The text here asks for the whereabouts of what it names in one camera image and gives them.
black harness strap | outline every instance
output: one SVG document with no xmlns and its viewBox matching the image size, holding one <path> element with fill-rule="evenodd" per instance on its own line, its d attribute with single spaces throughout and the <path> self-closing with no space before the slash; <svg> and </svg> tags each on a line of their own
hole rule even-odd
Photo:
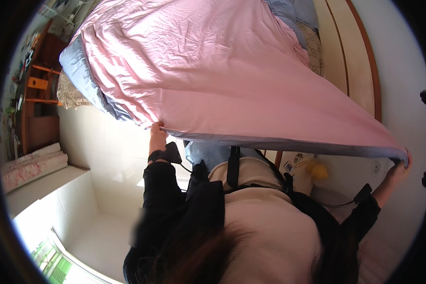
<svg viewBox="0 0 426 284">
<path fill-rule="evenodd" d="M 240 147 L 230 147 L 230 157 L 227 164 L 227 183 L 233 191 L 239 189 Z"/>
</svg>

wooden desk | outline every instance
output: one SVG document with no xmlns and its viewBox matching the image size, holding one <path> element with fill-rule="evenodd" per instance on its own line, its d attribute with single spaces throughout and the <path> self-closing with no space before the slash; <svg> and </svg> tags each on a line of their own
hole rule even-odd
<svg viewBox="0 0 426 284">
<path fill-rule="evenodd" d="M 55 99 L 54 102 L 45 100 L 45 90 L 28 87 L 30 77 L 41 78 L 44 72 L 47 73 L 42 69 L 34 68 L 33 65 L 44 66 L 55 71 L 62 69 L 58 57 L 68 44 L 48 33 L 51 24 L 52 19 L 41 33 L 28 71 L 24 74 L 22 83 L 18 87 L 17 95 L 23 94 L 24 97 L 21 111 L 16 114 L 16 134 L 20 141 L 18 149 L 21 155 L 26 155 L 60 140 L 60 125 Z"/>
</svg>

yellow plush toy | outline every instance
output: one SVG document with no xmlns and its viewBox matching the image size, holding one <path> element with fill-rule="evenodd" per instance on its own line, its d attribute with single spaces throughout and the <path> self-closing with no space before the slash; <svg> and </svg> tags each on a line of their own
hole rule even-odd
<svg viewBox="0 0 426 284">
<path fill-rule="evenodd" d="M 313 179 L 328 178 L 327 167 L 324 164 L 319 164 L 316 160 L 307 162 L 306 171 L 312 175 Z"/>
</svg>

blue jeans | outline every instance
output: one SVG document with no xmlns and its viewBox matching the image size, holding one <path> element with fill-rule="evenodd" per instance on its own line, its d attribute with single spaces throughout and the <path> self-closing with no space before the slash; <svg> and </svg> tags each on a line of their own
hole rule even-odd
<svg viewBox="0 0 426 284">
<path fill-rule="evenodd" d="M 209 173 L 220 163 L 229 160 L 230 147 L 191 141 L 185 147 L 185 154 L 193 166 L 204 160 Z M 254 149 L 249 148 L 240 147 L 240 157 L 254 157 L 265 161 Z"/>
</svg>

black jacket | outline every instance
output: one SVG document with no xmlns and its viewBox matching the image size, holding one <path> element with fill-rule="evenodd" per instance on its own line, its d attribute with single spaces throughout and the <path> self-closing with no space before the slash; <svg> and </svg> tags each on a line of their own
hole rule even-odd
<svg viewBox="0 0 426 284">
<path fill-rule="evenodd" d="M 317 225 L 322 245 L 334 234 L 341 234 L 358 249 L 358 244 L 374 225 L 380 208 L 372 196 L 360 202 L 352 214 L 339 224 L 320 204 L 305 194 L 292 190 L 292 179 L 277 176 L 286 183 L 293 204 L 309 215 Z M 136 226 L 133 245 L 125 258 L 126 283 L 146 283 L 146 275 L 165 242 L 180 239 L 199 230 L 224 227 L 224 190 L 221 181 L 209 182 L 207 168 L 195 165 L 187 193 L 177 185 L 175 168 L 166 162 L 154 162 L 144 171 L 144 216 Z"/>
</svg>

